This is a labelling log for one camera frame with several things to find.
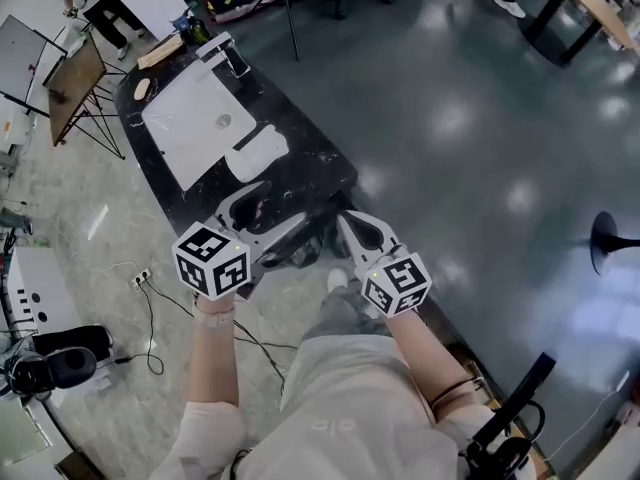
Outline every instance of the shoe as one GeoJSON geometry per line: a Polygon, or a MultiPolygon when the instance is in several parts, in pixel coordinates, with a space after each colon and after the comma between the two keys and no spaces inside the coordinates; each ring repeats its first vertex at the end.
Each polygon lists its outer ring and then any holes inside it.
{"type": "Polygon", "coordinates": [[[118,60],[122,60],[127,56],[129,48],[131,48],[131,43],[127,43],[122,48],[118,49],[118,60]]]}
{"type": "Polygon", "coordinates": [[[332,268],[327,278],[327,291],[331,293],[339,286],[343,288],[349,286],[349,278],[347,277],[347,273],[341,268],[332,268]]]}
{"type": "Polygon", "coordinates": [[[516,18],[522,19],[527,15],[517,2],[505,2],[504,0],[493,0],[493,2],[516,18]]]}

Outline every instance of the table leg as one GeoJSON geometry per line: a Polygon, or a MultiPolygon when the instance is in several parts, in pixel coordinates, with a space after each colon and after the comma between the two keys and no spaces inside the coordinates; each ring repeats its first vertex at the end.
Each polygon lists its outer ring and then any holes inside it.
{"type": "Polygon", "coordinates": [[[564,0],[549,0],[544,6],[538,17],[533,20],[532,23],[528,23],[527,27],[523,29],[525,37],[529,41],[535,41],[542,29],[549,23],[553,15],[558,11],[564,0]]]}
{"type": "Polygon", "coordinates": [[[585,30],[583,34],[578,39],[576,39],[576,42],[569,46],[569,48],[567,48],[567,51],[561,55],[561,59],[564,61],[564,63],[569,64],[569,62],[571,62],[571,59],[573,59],[576,54],[584,48],[589,40],[598,32],[600,32],[601,28],[602,25],[600,24],[600,22],[597,20],[593,20],[591,25],[587,27],[587,30],[585,30]]]}

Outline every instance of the marble table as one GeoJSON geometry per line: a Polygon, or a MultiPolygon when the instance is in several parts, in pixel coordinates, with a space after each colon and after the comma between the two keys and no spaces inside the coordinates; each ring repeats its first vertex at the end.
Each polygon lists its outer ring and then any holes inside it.
{"type": "MultiPolygon", "coordinates": [[[[195,221],[205,222],[222,200],[243,186],[222,159],[183,191],[142,118],[142,112],[153,98],[197,58],[195,50],[194,46],[184,45],[151,68],[140,70],[135,67],[114,91],[118,115],[140,168],[177,234],[183,233],[195,221]],[[151,80],[147,96],[142,101],[135,101],[134,91],[144,78],[151,80]]],[[[250,73],[236,79],[223,62],[214,68],[214,74],[258,123],[235,149],[241,149],[268,124],[287,139],[289,153],[252,181],[266,181],[269,188],[262,198],[259,215],[247,229],[260,234],[305,212],[309,216],[308,225],[296,234],[295,240],[279,246],[279,249],[293,252],[335,215],[336,206],[342,204],[344,195],[355,186],[357,171],[255,66],[250,73]]]]}

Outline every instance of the gray floor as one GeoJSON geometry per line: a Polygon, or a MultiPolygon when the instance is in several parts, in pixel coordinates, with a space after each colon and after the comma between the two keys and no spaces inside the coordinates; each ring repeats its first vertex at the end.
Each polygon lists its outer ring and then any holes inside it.
{"type": "MultiPolygon", "coordinates": [[[[537,13],[545,0],[521,0],[537,13]]],[[[241,48],[352,160],[356,199],[420,252],[433,294],[505,391],[543,350],[559,364],[538,401],[550,453],[591,414],[622,372],[637,370],[640,256],[596,276],[581,241],[601,209],[640,234],[638,59],[594,42],[567,70],[547,63],[491,0],[353,0],[330,19],[318,0],[296,6],[303,60],[286,16],[266,11],[232,28],[241,48]]],[[[580,27],[563,15],[567,35],[580,27]]],[[[188,300],[169,256],[174,240],[135,158],[122,162],[82,136],[53,150],[42,123],[8,192],[29,201],[78,312],[112,329],[123,352],[144,350],[149,315],[128,286],[135,261],[165,293],[188,300]],[[93,219],[107,204],[95,236],[93,219]]],[[[240,320],[262,339],[296,344],[325,293],[330,264],[270,275],[240,320]]],[[[171,445],[182,411],[190,322],[152,297],[155,377],[137,359],[113,386],[68,396],[59,412],[111,480],[142,480],[171,445]]],[[[259,438],[277,422],[279,384],[259,350],[239,343],[242,405],[259,438]]],[[[284,369],[291,353],[279,351],[284,369]]],[[[621,402],[614,396],[552,464],[560,472],[621,402]]]]}
{"type": "MultiPolygon", "coordinates": [[[[537,14],[546,0],[519,1],[537,14]]],[[[569,11],[553,26],[575,38],[569,11]]],[[[359,204],[421,253],[440,306],[505,391],[555,352],[537,396],[550,454],[637,372],[640,255],[619,253],[598,277],[581,241],[600,210],[640,235],[639,59],[600,38],[559,69],[491,0],[352,0],[340,23],[330,3],[294,12],[300,63],[283,9],[233,33],[355,164],[359,204]]],[[[553,459],[560,473],[625,398],[553,459]]]]}
{"type": "MultiPolygon", "coordinates": [[[[117,63],[115,51],[99,37],[96,42],[105,60],[117,63]]],[[[138,41],[135,47],[125,67],[148,49],[138,41]]],[[[111,80],[102,85],[113,85],[117,77],[111,80]]],[[[97,132],[91,122],[82,126],[97,132]]],[[[34,218],[34,236],[20,237],[17,245],[49,242],[82,320],[111,331],[116,356],[144,353],[149,310],[144,295],[130,287],[137,272],[127,262],[149,267],[157,289],[189,305],[191,294],[178,282],[171,258],[176,236],[117,119],[111,120],[111,129],[125,161],[76,131],[67,136],[66,145],[54,149],[48,127],[47,120],[38,120],[3,196],[26,201],[26,207],[5,204],[34,218]],[[89,238],[105,205],[108,212],[89,238]]],[[[335,265],[326,259],[313,268],[269,274],[250,304],[238,305],[238,321],[262,341],[297,345],[326,295],[327,273],[335,265]]],[[[81,386],[61,403],[54,397],[63,426],[110,480],[146,480],[173,444],[184,408],[192,323],[176,306],[149,294],[155,317],[153,352],[165,363],[164,375],[153,375],[142,357],[110,367],[111,386],[90,394],[81,386]]],[[[236,353],[242,410],[251,437],[258,441],[278,423],[280,381],[255,345],[237,342],[236,353]]],[[[272,351],[285,375],[294,355],[293,350],[272,351]]]]}

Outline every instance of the wrist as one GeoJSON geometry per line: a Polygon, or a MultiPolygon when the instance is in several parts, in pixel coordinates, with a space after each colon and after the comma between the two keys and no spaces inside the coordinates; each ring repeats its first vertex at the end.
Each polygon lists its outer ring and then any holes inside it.
{"type": "Polygon", "coordinates": [[[234,293],[231,293],[218,300],[210,300],[203,295],[199,295],[198,300],[196,300],[195,303],[196,309],[201,313],[205,313],[207,315],[229,313],[235,308],[233,300],[234,295],[234,293]]]}

